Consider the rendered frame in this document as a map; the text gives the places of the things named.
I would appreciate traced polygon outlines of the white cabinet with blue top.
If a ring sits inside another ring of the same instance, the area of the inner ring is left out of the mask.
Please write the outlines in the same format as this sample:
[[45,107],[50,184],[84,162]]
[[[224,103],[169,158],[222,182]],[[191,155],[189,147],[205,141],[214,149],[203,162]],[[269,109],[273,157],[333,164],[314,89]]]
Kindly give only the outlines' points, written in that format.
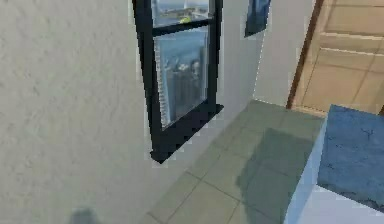
[[384,117],[332,105],[283,224],[384,224]]

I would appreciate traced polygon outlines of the tan panelled room door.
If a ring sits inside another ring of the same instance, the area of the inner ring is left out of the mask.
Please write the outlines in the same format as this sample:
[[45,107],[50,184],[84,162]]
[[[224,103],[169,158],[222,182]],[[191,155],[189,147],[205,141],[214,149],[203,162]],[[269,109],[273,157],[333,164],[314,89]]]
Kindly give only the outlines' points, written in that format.
[[384,114],[384,0],[314,0],[286,107]]

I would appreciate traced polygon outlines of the blue framed wall picture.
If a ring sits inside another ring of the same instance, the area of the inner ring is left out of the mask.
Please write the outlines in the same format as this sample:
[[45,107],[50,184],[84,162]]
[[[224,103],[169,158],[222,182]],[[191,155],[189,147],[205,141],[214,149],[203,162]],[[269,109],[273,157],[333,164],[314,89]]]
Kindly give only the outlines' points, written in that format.
[[271,0],[249,0],[245,36],[257,34],[267,27]]

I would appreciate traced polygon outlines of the black framed window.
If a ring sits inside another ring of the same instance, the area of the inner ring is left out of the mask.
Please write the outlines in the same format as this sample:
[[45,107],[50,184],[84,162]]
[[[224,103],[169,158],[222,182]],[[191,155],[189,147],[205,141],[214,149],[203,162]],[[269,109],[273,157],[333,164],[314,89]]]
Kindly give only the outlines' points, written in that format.
[[217,103],[222,0],[132,0],[151,158],[166,161]]

